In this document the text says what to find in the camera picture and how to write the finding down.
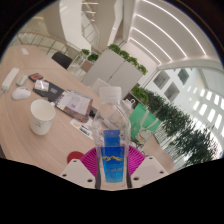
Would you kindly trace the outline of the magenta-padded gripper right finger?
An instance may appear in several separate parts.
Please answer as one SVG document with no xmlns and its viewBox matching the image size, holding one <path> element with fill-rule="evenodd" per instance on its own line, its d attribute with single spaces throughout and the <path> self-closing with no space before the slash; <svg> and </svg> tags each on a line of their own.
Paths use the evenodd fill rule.
<svg viewBox="0 0 224 224">
<path fill-rule="evenodd" d="M 129 147 L 127 186 L 141 188 L 168 175 L 154 156 L 145 156 L 134 147 Z"/>
</svg>

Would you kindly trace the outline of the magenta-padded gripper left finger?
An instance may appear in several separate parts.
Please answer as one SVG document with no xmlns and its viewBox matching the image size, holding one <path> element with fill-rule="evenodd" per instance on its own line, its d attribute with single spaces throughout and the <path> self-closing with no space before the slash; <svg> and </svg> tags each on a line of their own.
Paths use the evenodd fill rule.
<svg viewBox="0 0 224 224">
<path fill-rule="evenodd" d="M 84 188 L 95 189 L 97 177 L 97 155 L 93 148 L 83 154 L 73 151 L 67 156 L 67 166 L 60 176 Z"/>
</svg>

